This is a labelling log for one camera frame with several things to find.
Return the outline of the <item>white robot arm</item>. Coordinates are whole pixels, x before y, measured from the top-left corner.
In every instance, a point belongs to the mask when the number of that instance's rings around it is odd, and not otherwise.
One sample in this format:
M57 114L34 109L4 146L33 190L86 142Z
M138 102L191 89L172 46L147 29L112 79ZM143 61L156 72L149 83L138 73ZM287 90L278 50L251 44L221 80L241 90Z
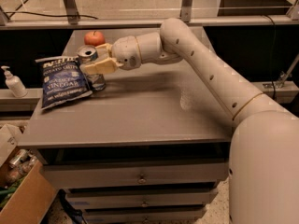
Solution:
M179 19L159 33L98 46L83 67L109 74L184 59L235 124L229 158L230 224L299 224L299 118L239 75Z

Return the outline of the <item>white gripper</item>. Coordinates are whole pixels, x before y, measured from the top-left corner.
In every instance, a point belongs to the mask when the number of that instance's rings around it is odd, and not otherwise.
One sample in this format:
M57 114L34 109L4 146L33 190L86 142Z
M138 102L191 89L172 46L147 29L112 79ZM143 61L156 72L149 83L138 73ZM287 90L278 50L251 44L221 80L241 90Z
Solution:
M132 70L141 65L140 50L135 36L120 38L113 45L99 45L96 51L100 60L80 62L80 69L86 75L111 74L119 68Z

